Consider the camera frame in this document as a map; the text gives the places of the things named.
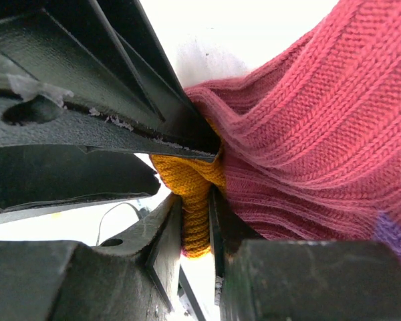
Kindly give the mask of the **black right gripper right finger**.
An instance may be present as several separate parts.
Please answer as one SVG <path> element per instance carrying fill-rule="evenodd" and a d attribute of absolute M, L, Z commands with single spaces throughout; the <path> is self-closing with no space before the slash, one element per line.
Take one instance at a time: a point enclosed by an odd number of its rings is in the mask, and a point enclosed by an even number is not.
<path fill-rule="evenodd" d="M 375 241 L 269 241 L 209 192 L 222 320 L 401 320 L 401 265 Z"/>

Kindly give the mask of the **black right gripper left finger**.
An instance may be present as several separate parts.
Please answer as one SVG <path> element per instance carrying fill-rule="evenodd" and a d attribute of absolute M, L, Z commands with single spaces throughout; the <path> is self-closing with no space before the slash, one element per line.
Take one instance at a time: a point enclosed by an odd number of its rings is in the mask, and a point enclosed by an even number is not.
<path fill-rule="evenodd" d="M 0 320 L 165 320 L 176 294 L 181 200 L 95 247 L 0 241 Z"/>

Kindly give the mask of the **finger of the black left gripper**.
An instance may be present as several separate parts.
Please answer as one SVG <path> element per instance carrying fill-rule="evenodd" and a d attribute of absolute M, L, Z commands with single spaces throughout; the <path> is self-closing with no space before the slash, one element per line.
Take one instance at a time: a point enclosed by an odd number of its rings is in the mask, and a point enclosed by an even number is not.
<path fill-rule="evenodd" d="M 0 154 L 54 145 L 217 156 L 139 1 L 0 1 Z"/>
<path fill-rule="evenodd" d="M 132 153 L 70 145 L 0 148 L 0 224 L 157 194 L 155 171 Z"/>

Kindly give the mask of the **maroon sock with orange cuff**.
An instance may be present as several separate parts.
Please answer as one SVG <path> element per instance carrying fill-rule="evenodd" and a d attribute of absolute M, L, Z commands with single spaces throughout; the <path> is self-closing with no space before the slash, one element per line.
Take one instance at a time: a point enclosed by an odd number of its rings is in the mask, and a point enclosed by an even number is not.
<path fill-rule="evenodd" d="M 266 239 L 362 239 L 401 262 L 401 1 L 340 1 L 286 51 L 187 96 L 211 163 L 151 156 L 183 202 L 182 252 L 209 252 L 208 194 Z"/>

